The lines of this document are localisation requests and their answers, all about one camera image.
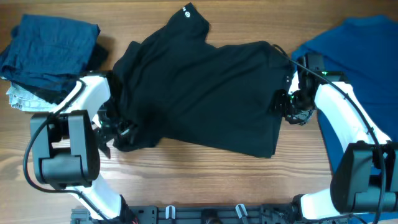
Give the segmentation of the black t-shirt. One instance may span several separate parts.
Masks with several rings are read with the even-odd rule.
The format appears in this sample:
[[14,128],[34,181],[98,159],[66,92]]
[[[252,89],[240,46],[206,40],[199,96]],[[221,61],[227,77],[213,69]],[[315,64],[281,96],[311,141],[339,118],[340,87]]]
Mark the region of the black t-shirt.
[[274,155],[282,115],[272,109],[294,68],[265,41],[215,47],[209,22],[193,4],[177,11],[115,63],[119,109],[134,125],[131,149],[162,138],[239,152]]

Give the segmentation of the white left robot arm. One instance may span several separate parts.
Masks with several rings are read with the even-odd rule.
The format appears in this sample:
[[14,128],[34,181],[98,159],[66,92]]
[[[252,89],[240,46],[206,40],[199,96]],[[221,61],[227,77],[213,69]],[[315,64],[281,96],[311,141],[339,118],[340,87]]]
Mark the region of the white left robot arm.
[[125,146],[132,124],[116,109],[121,84],[110,71],[70,78],[75,88],[54,109],[30,119],[23,158],[27,183],[48,194],[71,194],[101,223],[138,223],[124,197],[100,174],[107,142]]

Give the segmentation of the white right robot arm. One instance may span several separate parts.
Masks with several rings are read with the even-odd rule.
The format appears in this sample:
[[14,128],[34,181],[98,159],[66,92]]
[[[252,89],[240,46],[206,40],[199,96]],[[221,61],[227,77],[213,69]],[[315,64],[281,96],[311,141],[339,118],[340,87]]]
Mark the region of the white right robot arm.
[[330,187],[295,197],[295,219],[323,222],[373,213],[378,222],[382,213],[396,212],[397,143],[369,117],[346,75],[324,68],[322,55],[307,53],[290,62],[297,71],[290,88],[276,94],[273,110],[299,125],[321,111],[343,148]]

